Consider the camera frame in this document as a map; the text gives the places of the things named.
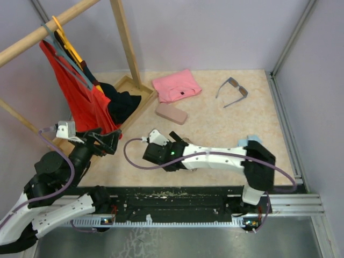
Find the pink glasses case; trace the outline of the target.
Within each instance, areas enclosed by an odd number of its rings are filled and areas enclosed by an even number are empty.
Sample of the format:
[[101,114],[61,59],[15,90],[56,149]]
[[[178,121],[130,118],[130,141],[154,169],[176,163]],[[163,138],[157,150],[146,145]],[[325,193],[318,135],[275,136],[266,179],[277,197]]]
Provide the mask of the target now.
[[158,116],[179,125],[183,125],[188,118],[188,114],[185,111],[165,103],[160,103],[157,106],[155,113]]

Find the flag newspaper print glasses case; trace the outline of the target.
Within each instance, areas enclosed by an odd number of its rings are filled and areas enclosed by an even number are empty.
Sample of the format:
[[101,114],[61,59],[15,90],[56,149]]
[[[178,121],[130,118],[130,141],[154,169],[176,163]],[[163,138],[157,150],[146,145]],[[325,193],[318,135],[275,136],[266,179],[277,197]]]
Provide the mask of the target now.
[[187,137],[183,137],[182,140],[185,141],[188,144],[193,144],[193,142],[189,138],[187,138]]

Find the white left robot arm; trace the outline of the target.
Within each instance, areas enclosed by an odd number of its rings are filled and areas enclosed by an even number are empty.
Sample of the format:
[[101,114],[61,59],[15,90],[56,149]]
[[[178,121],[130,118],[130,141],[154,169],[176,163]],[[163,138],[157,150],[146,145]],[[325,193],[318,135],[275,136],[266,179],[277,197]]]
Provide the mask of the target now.
[[38,136],[52,151],[46,153],[35,164],[36,174],[24,186],[14,207],[1,220],[1,254],[25,251],[48,232],[80,216],[92,213],[106,213],[112,200],[103,186],[95,186],[89,192],[55,211],[48,212],[66,190],[78,186],[91,165],[93,156],[115,154],[122,133],[115,130],[102,134],[101,128],[77,133],[74,148],[66,155],[59,147],[47,140],[43,133],[54,128],[40,129]]

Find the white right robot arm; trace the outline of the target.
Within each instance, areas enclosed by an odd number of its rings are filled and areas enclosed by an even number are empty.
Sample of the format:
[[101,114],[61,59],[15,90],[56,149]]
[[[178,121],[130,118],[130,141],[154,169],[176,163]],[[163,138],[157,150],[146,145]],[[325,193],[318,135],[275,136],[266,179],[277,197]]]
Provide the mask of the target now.
[[220,169],[243,175],[240,199],[241,208],[248,213],[259,207],[261,196],[274,186],[275,156],[261,143],[250,140],[245,146],[215,148],[194,145],[171,132],[173,140],[158,130],[152,130],[147,138],[143,159],[162,166],[165,171]]

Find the red hanging shirt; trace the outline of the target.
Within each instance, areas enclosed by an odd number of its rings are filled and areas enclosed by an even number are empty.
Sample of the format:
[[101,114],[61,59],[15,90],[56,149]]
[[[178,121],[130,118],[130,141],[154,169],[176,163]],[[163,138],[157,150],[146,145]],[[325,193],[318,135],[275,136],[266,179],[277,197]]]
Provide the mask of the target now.
[[57,56],[55,48],[45,40],[39,46],[51,64],[56,80],[70,108],[76,131],[84,132],[101,128],[101,134],[108,134],[117,129],[108,111],[110,100],[96,88],[91,91],[78,79],[81,76],[61,56]]

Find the dark navy garment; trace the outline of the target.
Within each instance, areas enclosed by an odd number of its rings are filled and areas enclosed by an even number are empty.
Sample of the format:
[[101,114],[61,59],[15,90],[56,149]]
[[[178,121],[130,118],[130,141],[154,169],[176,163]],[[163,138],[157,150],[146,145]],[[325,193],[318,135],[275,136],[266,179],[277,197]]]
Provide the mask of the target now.
[[118,92],[112,85],[99,82],[103,94],[110,100],[108,111],[117,125],[122,124],[139,106],[142,97],[130,95],[128,91]]

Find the grey blue hanger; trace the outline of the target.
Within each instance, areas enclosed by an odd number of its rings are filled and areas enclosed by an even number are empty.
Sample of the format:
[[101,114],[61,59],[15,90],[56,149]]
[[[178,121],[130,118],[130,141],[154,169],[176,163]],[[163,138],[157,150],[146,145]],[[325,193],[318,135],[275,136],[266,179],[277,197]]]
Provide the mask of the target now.
[[71,60],[71,58],[65,53],[65,51],[61,48],[59,42],[56,40],[54,33],[48,28],[45,23],[41,24],[45,30],[48,32],[48,35],[52,40],[46,40],[48,43],[54,46],[57,56],[63,57],[72,67],[73,69],[81,76],[82,79],[78,79],[85,87],[87,87],[90,91],[94,88],[94,85],[91,81],[86,77],[84,72],[81,68]]

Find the wooden clothes rack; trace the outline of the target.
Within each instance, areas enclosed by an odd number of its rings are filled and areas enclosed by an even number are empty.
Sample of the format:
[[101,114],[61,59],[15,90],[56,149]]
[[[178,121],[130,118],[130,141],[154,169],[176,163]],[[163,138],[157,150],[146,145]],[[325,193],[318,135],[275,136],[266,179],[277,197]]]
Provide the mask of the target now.
[[[69,71],[69,73],[76,80],[79,80],[79,82],[83,85],[85,89],[91,92],[92,97],[94,99],[102,99],[104,103],[107,104],[109,100],[105,97],[105,94],[102,92],[99,83],[91,82],[85,75],[84,67],[82,66],[83,64],[85,64],[83,59],[79,57],[76,52],[72,52],[72,56],[78,59],[77,63],[73,63],[72,60],[67,56],[67,54],[65,54],[63,48],[59,45],[58,41],[54,38],[54,31],[60,31],[60,37],[64,38],[64,34],[62,33],[62,26],[67,24],[71,20],[75,19],[83,12],[87,11],[87,9],[91,8],[96,3],[98,3],[98,1],[78,2],[77,4],[70,7],[57,17],[53,18],[51,21],[42,24],[39,28],[37,28],[30,34],[28,34],[27,36],[23,37],[22,39],[18,40],[17,42],[3,50],[1,52],[1,67],[8,64],[10,61],[20,56],[25,51],[27,51],[34,45],[40,43],[47,36],[49,36],[52,39],[50,44],[54,46],[54,49],[56,50],[58,56],[63,57],[65,61],[70,66],[72,66],[72,69]],[[142,81],[140,79],[138,66],[131,43],[131,37],[126,23],[126,17],[122,1],[111,1],[110,3],[113,10],[114,18],[117,23],[117,28],[122,41],[122,46],[126,54],[127,63],[131,71],[131,77],[124,76],[123,78],[121,78],[121,80],[119,80],[116,84],[116,89],[122,89],[125,84],[129,83],[131,85],[129,89],[133,90],[135,93],[140,93],[142,97],[142,100],[138,108],[120,127],[122,132],[125,132],[132,125],[132,123],[137,120],[141,113],[147,109],[149,104],[157,98],[157,92],[153,88],[142,84]]]

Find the folded pink shirt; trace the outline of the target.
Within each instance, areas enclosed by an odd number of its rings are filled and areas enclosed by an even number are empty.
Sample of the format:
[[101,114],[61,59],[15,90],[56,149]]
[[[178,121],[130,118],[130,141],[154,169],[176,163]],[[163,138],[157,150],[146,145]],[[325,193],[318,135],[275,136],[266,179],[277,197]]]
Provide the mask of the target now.
[[166,104],[197,96],[202,92],[202,88],[188,69],[153,79],[152,85],[157,91],[159,102]]

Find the yellow hanger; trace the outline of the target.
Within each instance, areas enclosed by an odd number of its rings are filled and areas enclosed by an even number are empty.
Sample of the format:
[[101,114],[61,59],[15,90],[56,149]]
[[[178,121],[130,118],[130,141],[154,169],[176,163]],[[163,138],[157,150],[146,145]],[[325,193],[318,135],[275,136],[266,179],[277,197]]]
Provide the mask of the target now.
[[80,57],[78,52],[75,50],[75,48],[68,40],[58,19],[55,16],[52,16],[52,18],[58,27],[57,30],[54,32],[54,36],[61,45],[61,48],[64,50],[68,58],[71,60],[70,64],[84,78],[84,81],[87,83],[87,86],[90,90],[93,87],[95,87],[98,91],[104,93],[100,86],[100,83],[94,78],[94,76],[88,69],[86,62]]

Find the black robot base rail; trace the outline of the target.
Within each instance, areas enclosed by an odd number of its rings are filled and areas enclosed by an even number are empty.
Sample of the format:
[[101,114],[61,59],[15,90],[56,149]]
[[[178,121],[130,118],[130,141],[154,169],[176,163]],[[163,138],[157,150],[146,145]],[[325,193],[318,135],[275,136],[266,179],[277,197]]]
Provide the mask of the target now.
[[110,227],[258,227],[264,216],[307,215],[306,198],[270,192],[257,205],[245,204],[242,187],[108,187],[100,211],[68,219],[78,230]]

